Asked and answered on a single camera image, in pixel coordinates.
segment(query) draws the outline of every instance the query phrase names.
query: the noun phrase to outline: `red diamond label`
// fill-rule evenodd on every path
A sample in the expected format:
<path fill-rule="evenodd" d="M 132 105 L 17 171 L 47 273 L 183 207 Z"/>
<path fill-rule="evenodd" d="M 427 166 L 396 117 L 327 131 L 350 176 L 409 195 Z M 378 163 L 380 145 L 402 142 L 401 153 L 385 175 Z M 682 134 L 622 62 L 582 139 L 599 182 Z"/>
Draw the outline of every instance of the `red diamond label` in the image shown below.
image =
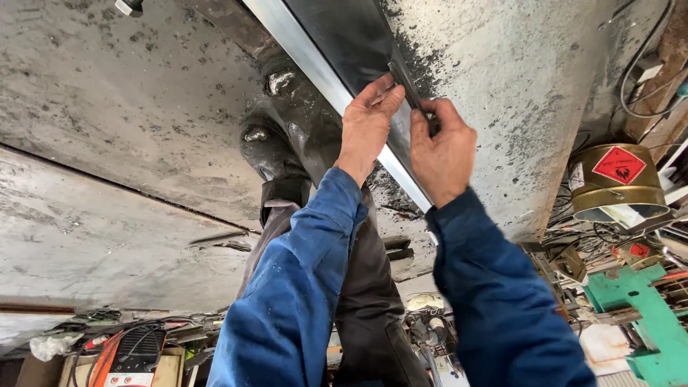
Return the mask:
<path fill-rule="evenodd" d="M 645 246 L 644 244 L 634 243 L 628 252 L 636 257 L 645 258 L 647 257 L 647 253 L 649 253 L 649 247 Z"/>
<path fill-rule="evenodd" d="M 623 185 L 629 185 L 643 171 L 647 164 L 634 154 L 612 147 L 595 165 L 592 171 Z"/>

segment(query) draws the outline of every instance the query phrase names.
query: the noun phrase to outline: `hex bolt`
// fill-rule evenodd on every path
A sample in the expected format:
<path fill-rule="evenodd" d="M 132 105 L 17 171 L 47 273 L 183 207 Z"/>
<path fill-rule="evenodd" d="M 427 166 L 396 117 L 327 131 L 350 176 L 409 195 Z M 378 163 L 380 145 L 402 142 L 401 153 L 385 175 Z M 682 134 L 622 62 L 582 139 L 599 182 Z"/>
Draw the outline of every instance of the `hex bolt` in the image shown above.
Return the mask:
<path fill-rule="evenodd" d="M 130 17 L 143 16 L 143 0 L 116 0 L 115 6 L 123 14 Z"/>

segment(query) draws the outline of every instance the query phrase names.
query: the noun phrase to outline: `blue sleeve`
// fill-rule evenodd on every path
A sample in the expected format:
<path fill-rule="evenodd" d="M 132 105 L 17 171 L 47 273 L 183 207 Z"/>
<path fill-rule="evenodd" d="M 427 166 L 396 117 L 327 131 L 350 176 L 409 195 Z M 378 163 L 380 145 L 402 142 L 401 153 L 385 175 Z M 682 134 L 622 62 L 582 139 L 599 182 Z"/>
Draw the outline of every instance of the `blue sleeve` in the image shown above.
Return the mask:
<path fill-rule="evenodd" d="M 435 282 L 453 309 L 471 387 L 596 386 L 550 285 L 472 189 L 426 219 L 439 242 Z"/>
<path fill-rule="evenodd" d="M 361 190 L 332 168 L 272 240 L 222 324 L 208 386 L 320 386 Z"/>

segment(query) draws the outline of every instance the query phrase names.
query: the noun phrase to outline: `metal bucket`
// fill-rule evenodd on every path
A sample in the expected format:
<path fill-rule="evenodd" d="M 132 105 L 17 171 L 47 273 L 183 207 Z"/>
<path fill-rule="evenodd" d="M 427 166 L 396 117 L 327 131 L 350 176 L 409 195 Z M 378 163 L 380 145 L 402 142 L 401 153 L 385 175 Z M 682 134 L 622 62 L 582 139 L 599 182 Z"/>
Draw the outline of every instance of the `metal bucket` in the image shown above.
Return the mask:
<path fill-rule="evenodd" d="M 577 220 L 618 222 L 618 216 L 615 219 L 609 215 L 614 209 L 628 212 L 630 208 L 644 219 L 669 212 L 657 168 L 646 147 L 592 147 L 569 160 L 568 173 L 573 216 Z"/>

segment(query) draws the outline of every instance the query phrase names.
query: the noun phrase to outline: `green machine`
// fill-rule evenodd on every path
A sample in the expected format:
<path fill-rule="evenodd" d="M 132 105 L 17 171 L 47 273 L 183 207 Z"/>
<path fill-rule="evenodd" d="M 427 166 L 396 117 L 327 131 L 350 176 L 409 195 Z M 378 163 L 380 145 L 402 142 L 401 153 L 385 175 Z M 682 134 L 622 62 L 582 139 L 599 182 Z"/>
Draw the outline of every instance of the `green machine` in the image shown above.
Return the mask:
<path fill-rule="evenodd" d="M 688 313 L 673 311 L 654 286 L 666 274 L 661 264 L 622 266 L 589 275 L 583 287 L 597 313 L 616 319 L 634 348 L 626 361 L 651 387 L 688 384 L 688 333 L 678 319 Z"/>

